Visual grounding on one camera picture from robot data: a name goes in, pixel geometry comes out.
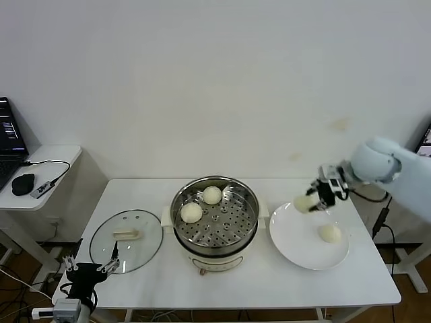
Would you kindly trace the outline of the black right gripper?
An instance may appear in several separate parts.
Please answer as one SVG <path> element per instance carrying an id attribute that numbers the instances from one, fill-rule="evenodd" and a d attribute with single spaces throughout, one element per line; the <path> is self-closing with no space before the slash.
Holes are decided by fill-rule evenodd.
<path id="1" fill-rule="evenodd" d="M 310 184 L 306 195 L 314 193 L 318 193 L 319 203 L 309 211 L 324 211 L 335 205 L 335 195 L 343 196 L 343 175 L 339 166 L 325 164 L 318 168 L 318 177 Z"/>

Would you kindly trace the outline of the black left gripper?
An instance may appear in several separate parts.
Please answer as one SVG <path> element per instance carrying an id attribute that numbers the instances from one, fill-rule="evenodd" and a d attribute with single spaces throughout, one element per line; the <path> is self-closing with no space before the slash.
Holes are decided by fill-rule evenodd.
<path id="1" fill-rule="evenodd" d="M 114 273 L 120 265 L 118 242 L 114 243 L 111 252 L 108 248 L 96 251 L 96 263 L 76 263 L 83 239 L 80 238 L 70 252 L 63 257 L 67 279 L 71 283 L 69 298 L 91 299 L 95 286 L 107 279 L 107 273 Z"/>

